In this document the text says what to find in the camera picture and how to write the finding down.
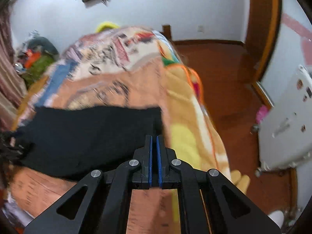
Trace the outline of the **newspaper print bed blanket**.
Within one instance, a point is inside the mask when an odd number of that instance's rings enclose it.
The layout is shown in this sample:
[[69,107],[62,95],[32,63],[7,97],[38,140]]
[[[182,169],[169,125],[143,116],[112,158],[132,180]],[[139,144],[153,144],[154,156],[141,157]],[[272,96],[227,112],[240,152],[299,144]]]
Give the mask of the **newspaper print bed blanket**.
[[[171,146],[167,76],[163,54],[172,47],[145,27],[122,27],[81,37],[28,90],[12,130],[26,125],[35,107],[76,110],[94,106],[161,108],[162,131]],[[73,186],[29,168],[17,169],[10,184],[18,207],[33,218]],[[180,233],[176,190],[134,192],[127,233]]]

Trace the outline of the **green patterned storage box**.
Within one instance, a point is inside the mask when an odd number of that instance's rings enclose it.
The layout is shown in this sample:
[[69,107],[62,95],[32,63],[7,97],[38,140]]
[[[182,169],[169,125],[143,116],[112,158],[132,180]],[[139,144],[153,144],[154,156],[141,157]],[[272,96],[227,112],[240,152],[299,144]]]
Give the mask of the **green patterned storage box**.
[[25,81],[26,88],[35,83],[47,68],[54,63],[54,57],[48,54],[42,54],[32,65],[23,73],[22,78]]

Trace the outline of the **grey neck pillow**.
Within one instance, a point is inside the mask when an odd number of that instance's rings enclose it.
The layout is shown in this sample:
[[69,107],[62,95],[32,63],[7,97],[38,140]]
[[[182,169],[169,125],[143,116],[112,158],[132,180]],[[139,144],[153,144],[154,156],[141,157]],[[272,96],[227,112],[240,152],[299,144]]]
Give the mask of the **grey neck pillow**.
[[29,40],[27,48],[32,51],[40,50],[40,52],[45,52],[53,56],[59,54],[56,47],[46,37],[42,36],[37,36]]

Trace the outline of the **yellow curved headboard pad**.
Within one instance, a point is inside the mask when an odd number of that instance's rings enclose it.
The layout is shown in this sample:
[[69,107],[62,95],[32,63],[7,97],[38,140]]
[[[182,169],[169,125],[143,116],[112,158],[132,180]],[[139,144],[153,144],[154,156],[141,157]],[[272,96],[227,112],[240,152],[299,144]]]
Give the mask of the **yellow curved headboard pad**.
[[100,32],[103,32],[103,31],[106,31],[106,30],[112,30],[112,29],[116,29],[116,28],[119,28],[120,26],[115,24],[115,23],[112,23],[112,22],[109,22],[109,21],[105,21],[105,22],[102,22],[100,23],[97,28],[96,28],[96,33],[100,33]]

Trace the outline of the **orange box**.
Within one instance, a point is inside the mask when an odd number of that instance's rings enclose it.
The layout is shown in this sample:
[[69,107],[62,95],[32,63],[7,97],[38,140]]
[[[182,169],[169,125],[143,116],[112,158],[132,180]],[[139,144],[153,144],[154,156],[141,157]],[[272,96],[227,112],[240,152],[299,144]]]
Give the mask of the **orange box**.
[[25,69],[29,69],[34,64],[34,62],[36,62],[41,57],[41,52],[28,49],[26,56],[27,57],[23,66]]

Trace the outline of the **pink striped curtain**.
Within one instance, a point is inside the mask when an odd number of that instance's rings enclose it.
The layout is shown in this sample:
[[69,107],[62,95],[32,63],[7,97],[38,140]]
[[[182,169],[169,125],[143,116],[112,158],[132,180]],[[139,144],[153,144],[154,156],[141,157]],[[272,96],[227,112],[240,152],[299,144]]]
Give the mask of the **pink striped curtain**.
[[10,7],[1,9],[1,130],[8,130],[16,119],[16,113],[27,88],[14,68]]

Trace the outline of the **black pants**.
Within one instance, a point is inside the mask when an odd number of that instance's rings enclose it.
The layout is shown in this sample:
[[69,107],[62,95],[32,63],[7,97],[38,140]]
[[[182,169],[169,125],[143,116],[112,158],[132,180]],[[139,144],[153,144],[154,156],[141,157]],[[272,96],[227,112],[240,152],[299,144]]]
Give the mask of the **black pants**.
[[1,159],[51,177],[78,181],[132,158],[147,135],[162,131],[161,109],[40,107],[15,131],[1,133]]

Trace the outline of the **yellow orange fleece blanket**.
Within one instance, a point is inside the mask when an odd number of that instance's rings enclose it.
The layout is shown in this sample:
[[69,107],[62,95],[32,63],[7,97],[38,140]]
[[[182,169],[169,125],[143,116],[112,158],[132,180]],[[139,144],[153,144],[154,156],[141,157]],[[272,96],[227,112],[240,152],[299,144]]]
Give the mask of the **yellow orange fleece blanket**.
[[246,193],[250,178],[230,170],[221,137],[204,105],[203,85],[194,69],[186,66],[173,45],[158,31],[153,31],[162,56],[170,116],[169,147],[177,157],[193,168],[207,171],[216,168]]

